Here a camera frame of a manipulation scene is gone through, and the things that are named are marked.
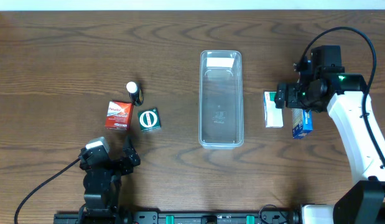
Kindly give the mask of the white green Panadol box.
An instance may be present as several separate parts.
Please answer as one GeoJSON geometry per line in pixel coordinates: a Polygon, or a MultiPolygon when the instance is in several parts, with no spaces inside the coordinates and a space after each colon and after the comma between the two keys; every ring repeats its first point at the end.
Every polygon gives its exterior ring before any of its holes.
{"type": "Polygon", "coordinates": [[[282,110],[276,108],[275,91],[265,91],[263,94],[264,119],[267,128],[282,128],[282,110]]]}

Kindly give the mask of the dark bottle white cap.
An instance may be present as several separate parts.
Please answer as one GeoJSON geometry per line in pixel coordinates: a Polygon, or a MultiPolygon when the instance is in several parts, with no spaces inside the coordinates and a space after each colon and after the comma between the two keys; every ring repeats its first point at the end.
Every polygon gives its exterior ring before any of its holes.
{"type": "Polygon", "coordinates": [[[141,106],[143,104],[143,94],[136,82],[128,82],[126,84],[126,89],[129,93],[129,97],[131,99],[131,103],[134,106],[141,106]]]}

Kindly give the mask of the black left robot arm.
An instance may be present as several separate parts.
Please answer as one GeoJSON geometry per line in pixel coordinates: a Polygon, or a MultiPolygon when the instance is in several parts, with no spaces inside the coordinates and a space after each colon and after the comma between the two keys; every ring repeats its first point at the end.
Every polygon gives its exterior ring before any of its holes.
{"type": "Polygon", "coordinates": [[[88,213],[112,215],[118,212],[121,177],[133,173],[141,164],[130,137],[125,139],[122,151],[119,159],[111,159],[104,137],[91,140],[81,150],[78,158],[80,169],[86,172],[83,186],[88,213]]]}

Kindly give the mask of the blue white medicine box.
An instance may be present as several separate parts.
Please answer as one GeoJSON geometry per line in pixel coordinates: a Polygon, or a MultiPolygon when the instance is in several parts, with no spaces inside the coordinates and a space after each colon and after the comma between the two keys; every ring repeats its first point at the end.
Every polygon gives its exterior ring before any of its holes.
{"type": "Polygon", "coordinates": [[[292,137],[302,139],[313,131],[312,112],[302,109],[292,110],[292,137]]]}

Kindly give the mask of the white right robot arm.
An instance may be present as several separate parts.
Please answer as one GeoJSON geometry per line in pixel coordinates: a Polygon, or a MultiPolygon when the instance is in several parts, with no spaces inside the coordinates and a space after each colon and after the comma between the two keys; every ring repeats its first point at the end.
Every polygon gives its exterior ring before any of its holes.
{"type": "Polygon", "coordinates": [[[326,112],[348,157],[352,188],[334,205],[301,206],[294,223],[385,223],[385,138],[374,117],[369,86],[341,67],[304,72],[296,83],[280,83],[276,107],[326,112]]]}

